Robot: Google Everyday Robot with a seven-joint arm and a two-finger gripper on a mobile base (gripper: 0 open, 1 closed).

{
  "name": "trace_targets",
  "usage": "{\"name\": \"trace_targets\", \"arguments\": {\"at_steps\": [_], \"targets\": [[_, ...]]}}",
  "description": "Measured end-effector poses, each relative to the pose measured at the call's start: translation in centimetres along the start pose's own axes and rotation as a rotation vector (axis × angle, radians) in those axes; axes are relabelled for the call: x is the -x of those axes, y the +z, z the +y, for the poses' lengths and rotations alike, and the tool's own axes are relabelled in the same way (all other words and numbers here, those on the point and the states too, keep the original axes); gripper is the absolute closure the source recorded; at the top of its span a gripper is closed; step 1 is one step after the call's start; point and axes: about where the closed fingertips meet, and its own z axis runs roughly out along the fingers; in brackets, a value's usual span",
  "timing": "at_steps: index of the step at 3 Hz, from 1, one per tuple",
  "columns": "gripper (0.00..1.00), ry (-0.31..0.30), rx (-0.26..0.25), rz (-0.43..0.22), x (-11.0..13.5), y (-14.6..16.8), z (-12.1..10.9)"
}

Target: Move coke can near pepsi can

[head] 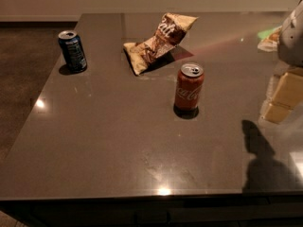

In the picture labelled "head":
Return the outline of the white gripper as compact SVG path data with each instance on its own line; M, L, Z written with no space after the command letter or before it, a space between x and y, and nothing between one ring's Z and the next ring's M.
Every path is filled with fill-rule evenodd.
M277 51L282 61L299 66L270 78L260 117L279 124L303 101L303 0L282 23Z

